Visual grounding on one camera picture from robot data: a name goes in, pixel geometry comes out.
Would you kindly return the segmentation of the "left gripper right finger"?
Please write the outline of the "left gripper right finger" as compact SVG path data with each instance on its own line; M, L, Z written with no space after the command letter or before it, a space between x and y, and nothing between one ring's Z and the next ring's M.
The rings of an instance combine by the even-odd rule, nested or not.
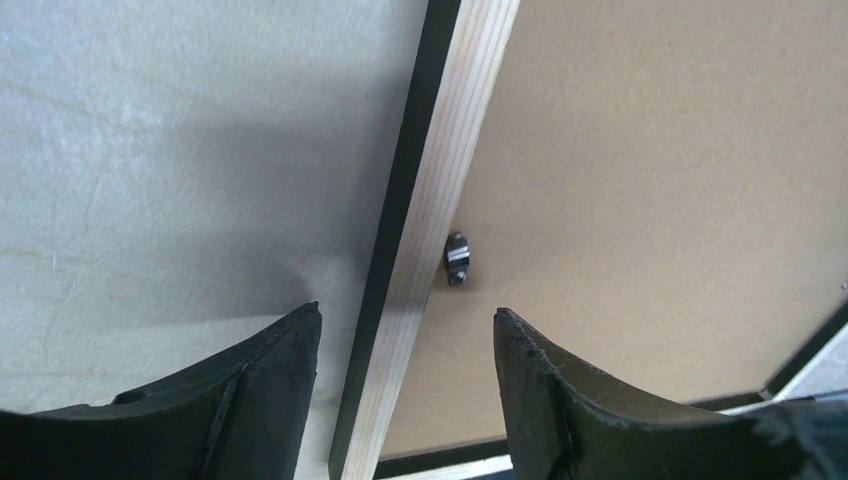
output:
M636 388L507 308L494 354L519 479L843 479L847 406L796 401L725 415Z

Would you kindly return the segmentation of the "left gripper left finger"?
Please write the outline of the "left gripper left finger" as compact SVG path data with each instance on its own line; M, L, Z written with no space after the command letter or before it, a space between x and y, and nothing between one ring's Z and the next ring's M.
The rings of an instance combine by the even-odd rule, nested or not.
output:
M5 479L290 479L321 337L316 303L106 405L1 415Z

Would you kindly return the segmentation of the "brown backing board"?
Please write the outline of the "brown backing board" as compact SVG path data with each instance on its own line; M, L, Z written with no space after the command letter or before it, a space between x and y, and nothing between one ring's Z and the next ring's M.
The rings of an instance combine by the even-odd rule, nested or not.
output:
M505 433L500 307L648 392L762 388L844 302L843 1L525 1L382 453Z

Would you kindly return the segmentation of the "black wooden picture frame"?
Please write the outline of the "black wooden picture frame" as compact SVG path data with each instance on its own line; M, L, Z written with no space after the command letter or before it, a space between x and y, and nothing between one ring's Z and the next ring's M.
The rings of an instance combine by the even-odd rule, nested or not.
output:
M502 437L395 457L382 449L434 284L443 278L448 285L445 242L450 233L462 233L454 217L523 2L428 5L330 452L333 479L444 479L500 468L514 473L502 404ZM752 392L680 403L622 381L679 404L748 413L777 404L794 374L843 329L846 314L847 295Z

